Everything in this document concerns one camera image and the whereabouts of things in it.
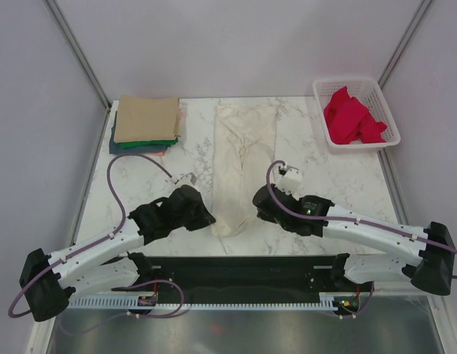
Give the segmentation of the cream white t shirt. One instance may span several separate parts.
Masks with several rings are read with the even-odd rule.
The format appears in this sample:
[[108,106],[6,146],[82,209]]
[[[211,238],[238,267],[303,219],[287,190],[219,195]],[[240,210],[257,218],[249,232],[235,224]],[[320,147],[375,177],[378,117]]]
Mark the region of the cream white t shirt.
[[216,110],[212,233],[217,237],[237,235],[256,218],[252,198],[265,185],[273,162],[277,113],[271,105],[221,105]]

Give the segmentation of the white plastic laundry basket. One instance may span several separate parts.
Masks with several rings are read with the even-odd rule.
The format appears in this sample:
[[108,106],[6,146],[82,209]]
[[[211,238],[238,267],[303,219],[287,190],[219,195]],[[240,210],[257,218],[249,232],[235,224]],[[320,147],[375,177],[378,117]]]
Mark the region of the white plastic laundry basket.
[[[346,87],[348,94],[356,97],[371,113],[377,122],[387,125],[382,133],[385,142],[363,144],[362,142],[352,142],[349,145],[338,145],[333,143],[329,135],[324,109],[330,102],[332,95],[339,89]],[[382,94],[379,84],[369,77],[333,77],[316,79],[312,84],[317,111],[320,115],[320,124],[326,138],[327,146],[330,153],[348,154],[348,153],[370,153],[377,152],[383,148],[398,145],[401,141],[400,133],[397,129],[394,118],[388,107],[388,104]]]

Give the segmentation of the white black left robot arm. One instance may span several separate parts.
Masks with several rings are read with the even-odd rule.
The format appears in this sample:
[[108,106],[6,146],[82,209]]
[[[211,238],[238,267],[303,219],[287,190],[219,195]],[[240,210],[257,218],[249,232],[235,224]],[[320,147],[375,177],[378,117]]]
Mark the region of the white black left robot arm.
[[138,249],[176,229],[192,232],[215,222],[201,193],[182,185],[168,197],[138,206],[111,231],[51,254],[42,249],[30,252],[19,284],[33,319],[51,319],[87,294],[148,289],[155,278],[154,269]]

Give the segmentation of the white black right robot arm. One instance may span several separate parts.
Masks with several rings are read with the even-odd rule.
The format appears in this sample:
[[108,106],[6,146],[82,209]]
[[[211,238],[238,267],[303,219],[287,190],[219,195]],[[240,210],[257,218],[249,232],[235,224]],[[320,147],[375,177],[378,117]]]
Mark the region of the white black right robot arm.
[[329,278],[338,290],[353,284],[409,279],[429,294],[447,296],[451,292],[455,245],[442,223],[419,227],[378,221],[316,195],[296,199],[272,184],[263,186],[252,203],[258,218],[288,232],[347,240],[377,250],[366,256],[337,255]]

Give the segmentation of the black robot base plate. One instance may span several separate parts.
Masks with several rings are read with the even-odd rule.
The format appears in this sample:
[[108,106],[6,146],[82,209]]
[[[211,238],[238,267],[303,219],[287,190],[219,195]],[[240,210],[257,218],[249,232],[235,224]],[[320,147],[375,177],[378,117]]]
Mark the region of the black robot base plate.
[[368,292],[343,277],[335,256],[149,257],[156,280],[170,280],[180,289],[161,284],[165,300],[253,301],[314,300],[321,293]]

